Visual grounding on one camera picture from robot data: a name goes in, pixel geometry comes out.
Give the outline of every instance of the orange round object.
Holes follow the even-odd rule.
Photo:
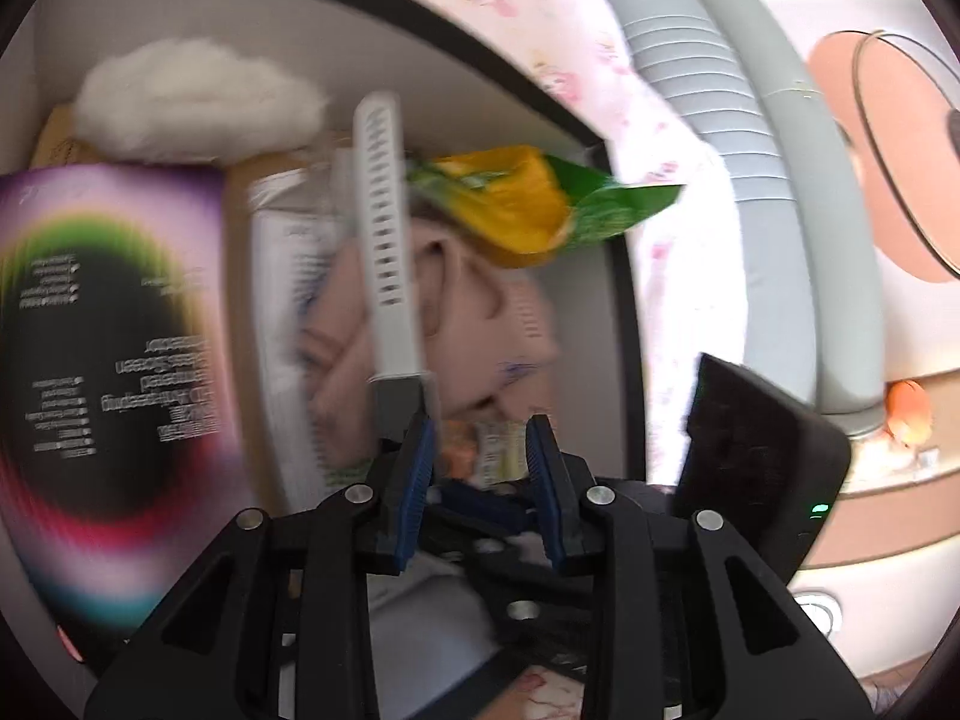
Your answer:
[[[891,384],[887,391],[887,430],[908,446],[920,446],[933,432],[930,398],[917,382]]]

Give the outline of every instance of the metal screw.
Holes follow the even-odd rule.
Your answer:
[[[366,503],[373,498],[373,488],[370,485],[353,485],[347,488],[344,498],[350,503]]]
[[[503,542],[495,538],[478,538],[473,543],[473,549],[481,555],[493,555],[494,552],[503,552]]]
[[[515,620],[533,620],[539,617],[539,606],[533,601],[513,601],[507,605],[507,614]]]
[[[243,509],[237,514],[237,527],[244,531],[256,531],[263,524],[263,512],[260,509]]]
[[[723,517],[710,509],[704,509],[702,512],[697,512],[697,524],[704,531],[719,531],[723,527]]]
[[[589,500],[590,503],[597,504],[597,506],[611,504],[613,503],[613,498],[616,498],[613,490],[605,488],[603,485],[597,485],[587,490],[587,500]]]

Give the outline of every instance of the white fluffy object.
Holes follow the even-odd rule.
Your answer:
[[[239,162],[313,142],[326,98],[267,59],[209,40],[160,40],[97,65],[76,134],[114,159]]]

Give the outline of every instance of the cotton ball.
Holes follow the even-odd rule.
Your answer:
[[[239,162],[312,143],[326,98],[274,62],[205,39],[160,40],[83,81],[76,134],[114,159]]]

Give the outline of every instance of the white cloth with pink print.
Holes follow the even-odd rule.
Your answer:
[[[632,71],[606,0],[417,1],[496,49],[601,133],[621,181],[685,184],[673,207],[628,234],[643,341],[648,481],[675,484],[700,354],[743,361],[746,276],[722,159]]]

